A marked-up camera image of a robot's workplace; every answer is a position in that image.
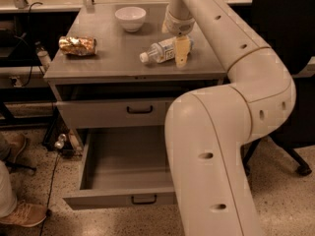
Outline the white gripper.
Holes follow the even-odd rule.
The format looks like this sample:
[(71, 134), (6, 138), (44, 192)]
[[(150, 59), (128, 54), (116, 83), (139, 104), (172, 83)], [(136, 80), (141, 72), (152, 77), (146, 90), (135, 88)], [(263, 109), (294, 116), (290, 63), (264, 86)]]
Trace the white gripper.
[(173, 40), (175, 63), (178, 68), (184, 67), (187, 63), (191, 41), (186, 34), (192, 31), (194, 24), (195, 20), (186, 7), (171, 5), (166, 7), (161, 31), (178, 36)]

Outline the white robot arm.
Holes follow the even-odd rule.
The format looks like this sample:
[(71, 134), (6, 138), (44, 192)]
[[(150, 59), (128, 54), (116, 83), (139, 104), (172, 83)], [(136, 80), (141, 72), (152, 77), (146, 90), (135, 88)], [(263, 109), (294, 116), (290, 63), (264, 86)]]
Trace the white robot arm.
[(194, 19), (228, 84), (189, 91), (170, 105), (166, 151), (186, 236), (264, 236), (240, 149), (275, 131), (295, 84), (270, 45), (223, 0), (170, 0), (173, 34)]

